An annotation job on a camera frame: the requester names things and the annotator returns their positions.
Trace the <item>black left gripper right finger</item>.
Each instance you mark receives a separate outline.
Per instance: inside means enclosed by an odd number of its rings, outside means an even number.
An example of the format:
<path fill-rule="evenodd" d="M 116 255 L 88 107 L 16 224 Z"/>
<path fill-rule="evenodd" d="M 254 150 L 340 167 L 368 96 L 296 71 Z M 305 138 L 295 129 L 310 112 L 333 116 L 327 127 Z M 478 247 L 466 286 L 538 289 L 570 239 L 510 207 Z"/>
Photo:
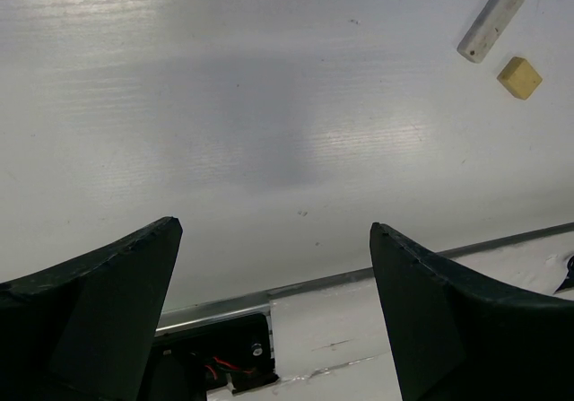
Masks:
<path fill-rule="evenodd" d="M 570 400 L 573 304 L 497 281 L 388 225 L 370 255 L 404 400 Z"/>

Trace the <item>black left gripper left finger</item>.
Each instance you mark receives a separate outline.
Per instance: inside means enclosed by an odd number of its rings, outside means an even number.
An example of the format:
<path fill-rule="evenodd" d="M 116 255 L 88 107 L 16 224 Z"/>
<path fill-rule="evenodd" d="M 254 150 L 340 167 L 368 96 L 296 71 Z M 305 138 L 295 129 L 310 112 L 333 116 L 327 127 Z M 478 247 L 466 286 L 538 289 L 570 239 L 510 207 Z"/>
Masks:
<path fill-rule="evenodd" d="M 135 400 L 183 229 L 163 217 L 1 285 L 3 400 Z"/>

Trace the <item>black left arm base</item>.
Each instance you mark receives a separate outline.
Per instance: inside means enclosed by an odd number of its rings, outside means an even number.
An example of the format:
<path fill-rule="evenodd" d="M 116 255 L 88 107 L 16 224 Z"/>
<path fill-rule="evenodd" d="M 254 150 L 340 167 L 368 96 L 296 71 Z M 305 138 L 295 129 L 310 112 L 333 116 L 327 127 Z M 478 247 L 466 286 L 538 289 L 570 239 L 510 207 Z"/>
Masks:
<path fill-rule="evenodd" d="M 211 390 L 237 395 L 278 379 L 270 319 L 255 313 L 157 336 L 137 398 L 206 400 Z"/>

